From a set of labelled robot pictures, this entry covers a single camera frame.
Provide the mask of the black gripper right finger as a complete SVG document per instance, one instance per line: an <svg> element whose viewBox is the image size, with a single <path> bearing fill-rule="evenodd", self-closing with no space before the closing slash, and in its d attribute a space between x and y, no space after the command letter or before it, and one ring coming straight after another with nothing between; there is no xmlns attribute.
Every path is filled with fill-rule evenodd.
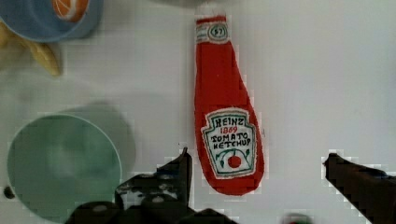
<svg viewBox="0 0 396 224"><path fill-rule="evenodd" d="M396 182L384 171L330 153L326 179L372 224L395 224Z"/></svg>

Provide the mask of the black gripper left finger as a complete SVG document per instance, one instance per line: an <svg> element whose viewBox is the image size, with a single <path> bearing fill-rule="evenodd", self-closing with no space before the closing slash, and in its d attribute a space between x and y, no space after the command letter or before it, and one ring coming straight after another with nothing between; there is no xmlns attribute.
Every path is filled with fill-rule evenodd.
<svg viewBox="0 0 396 224"><path fill-rule="evenodd" d="M118 185L115 204L121 209L139 206L149 196L169 197L189 204L192 177L192 158L188 148L175 159L159 167L155 173L139 174Z"/></svg>

